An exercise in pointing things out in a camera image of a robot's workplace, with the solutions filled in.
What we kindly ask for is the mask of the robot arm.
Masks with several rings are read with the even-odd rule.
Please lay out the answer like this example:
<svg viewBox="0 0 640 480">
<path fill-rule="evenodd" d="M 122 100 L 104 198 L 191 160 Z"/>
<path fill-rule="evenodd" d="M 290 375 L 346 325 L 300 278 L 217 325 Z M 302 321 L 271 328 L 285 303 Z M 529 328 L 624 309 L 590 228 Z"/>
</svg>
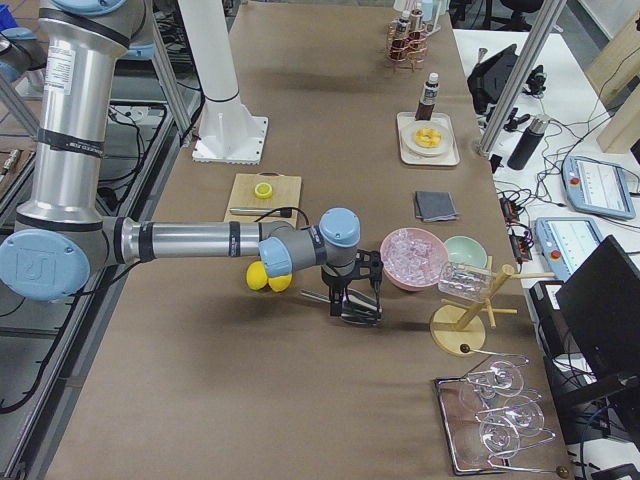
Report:
<svg viewBox="0 0 640 480">
<path fill-rule="evenodd" d="M 26 27 L 1 31 L 1 74 L 9 83 L 26 75 L 36 90 L 44 86 L 47 53 Z"/>
<path fill-rule="evenodd" d="M 120 59 L 162 47 L 149 1 L 44 1 L 48 37 L 42 111 L 29 198 L 1 244 L 1 279 L 31 300 L 82 294 L 90 277 L 115 265 L 161 258 L 256 256 L 271 278 L 319 267 L 330 312 L 342 314 L 348 287 L 364 276 L 360 222 L 349 209 L 326 211 L 296 228 L 272 213 L 254 222 L 161 223 L 127 217 L 124 205 L 146 164 L 134 158 L 106 174 L 106 128 L 115 119 L 112 83 Z"/>
</svg>

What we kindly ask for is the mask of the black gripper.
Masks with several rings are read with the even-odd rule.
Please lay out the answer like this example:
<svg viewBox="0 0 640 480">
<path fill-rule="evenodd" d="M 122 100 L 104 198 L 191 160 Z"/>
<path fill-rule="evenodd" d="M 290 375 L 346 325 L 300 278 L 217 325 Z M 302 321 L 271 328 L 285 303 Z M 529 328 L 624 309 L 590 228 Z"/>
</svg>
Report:
<svg viewBox="0 0 640 480">
<path fill-rule="evenodd" d="M 330 315 L 340 317 L 343 313 L 343 293 L 352 280 L 360 275 L 358 264 L 334 266 L 325 264 L 321 267 L 321 278 L 328 287 Z"/>
</svg>

